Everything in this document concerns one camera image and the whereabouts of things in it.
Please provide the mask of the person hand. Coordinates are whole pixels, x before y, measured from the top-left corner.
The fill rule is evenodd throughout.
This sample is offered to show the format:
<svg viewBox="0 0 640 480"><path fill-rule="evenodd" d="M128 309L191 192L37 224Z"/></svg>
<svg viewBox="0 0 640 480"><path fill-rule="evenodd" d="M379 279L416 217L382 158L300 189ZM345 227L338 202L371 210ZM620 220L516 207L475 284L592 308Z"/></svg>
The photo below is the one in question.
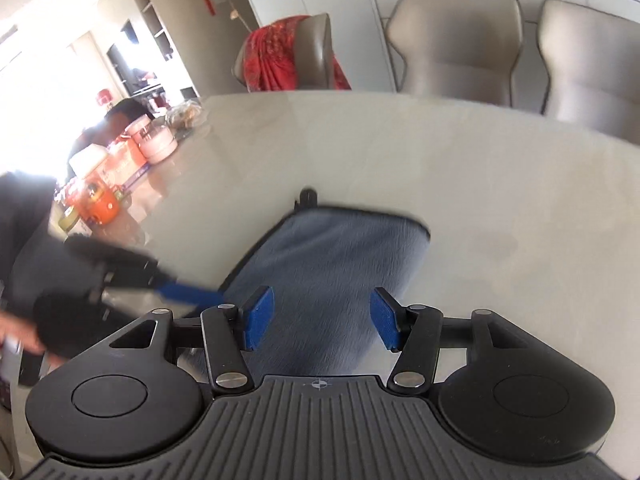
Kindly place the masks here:
<svg viewBox="0 0 640 480"><path fill-rule="evenodd" d="M1 341L5 341L6 338L15 339L24 350L34 356L43 356L47 353L51 370L65 363L64 359L46 349L38 338L34 324L6 311L1 311L0 335Z"/></svg>

